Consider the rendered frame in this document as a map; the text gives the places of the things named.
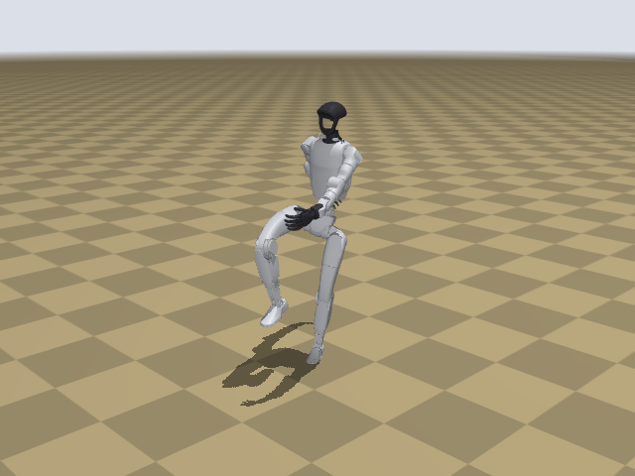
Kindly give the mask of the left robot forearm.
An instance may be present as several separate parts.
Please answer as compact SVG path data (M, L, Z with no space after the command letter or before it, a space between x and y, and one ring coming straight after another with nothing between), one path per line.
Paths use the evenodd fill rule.
M340 183L339 183L337 188L329 187L324 192L324 195L318 201L318 203L321 203L323 205L323 208L318 210L319 217L324 217L325 216L325 213L329 211L329 209L332 207L333 203L340 198L340 196L341 196L341 194L342 194L342 192L344 190L344 187L345 187L345 181L344 181L344 179L342 179L340 181Z

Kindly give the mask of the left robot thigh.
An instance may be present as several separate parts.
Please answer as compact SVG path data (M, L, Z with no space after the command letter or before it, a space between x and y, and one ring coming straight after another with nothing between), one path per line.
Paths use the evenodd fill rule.
M331 300L346 243L345 234L335 226L331 226L322 257L319 288L315 300L317 305L320 301L328 304Z

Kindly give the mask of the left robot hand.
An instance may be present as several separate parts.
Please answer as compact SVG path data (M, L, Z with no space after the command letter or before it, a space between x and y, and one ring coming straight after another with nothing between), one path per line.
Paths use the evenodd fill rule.
M318 210L321 208L323 208L323 205L321 203L318 203L309 209L294 207L295 210L299 210L302 212L298 215L285 214L286 217L295 219L295 220L287 220L287 219L284 220L285 222L287 222L286 223L286 226L288 226L287 228L291 231L296 231L303 228L304 226L309 225L313 221L313 219L314 220L319 219ZM288 223L295 223L295 224L288 224ZM290 227L294 227L294 228L290 228Z

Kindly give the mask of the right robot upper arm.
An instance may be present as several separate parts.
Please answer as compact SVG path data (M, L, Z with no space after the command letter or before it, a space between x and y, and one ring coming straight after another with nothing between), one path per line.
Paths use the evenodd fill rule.
M307 173L307 176L310 176L310 143L315 138L316 137L314 136L310 136L301 144L301 149L305 153L306 160L307 160L307 162L304 164L304 168Z

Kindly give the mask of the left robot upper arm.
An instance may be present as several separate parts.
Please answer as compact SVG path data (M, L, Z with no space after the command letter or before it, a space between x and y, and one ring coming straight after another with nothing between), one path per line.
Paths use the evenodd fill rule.
M337 177L331 177L327 181L327 188L337 188L340 181L344 179L345 183L349 181L357 166L362 162L360 153L351 146L347 146L343 152L344 160L339 168Z

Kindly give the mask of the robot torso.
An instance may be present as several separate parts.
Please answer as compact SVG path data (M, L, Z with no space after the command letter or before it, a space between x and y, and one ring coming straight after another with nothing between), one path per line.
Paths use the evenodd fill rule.
M320 136L319 136L320 135ZM338 138L333 138L333 141L339 141L333 144L327 144L322 141L321 134L318 138L315 138L310 143L310 177L311 186L313 189L314 197L320 200L327 190L327 181L331 177L337 177L339 168L344 160L343 152L347 146L351 146L349 142L342 139L342 142ZM344 140L344 142L343 142ZM351 146L352 147L352 146ZM346 198L346 194L351 186L351 178L345 184L344 190L338 200ZM320 217L314 220L307 226L304 226L304 230L310 232L316 237L327 239L327 235L331 226L335 223L336 217L334 214L335 207L329 209L325 213L324 217Z

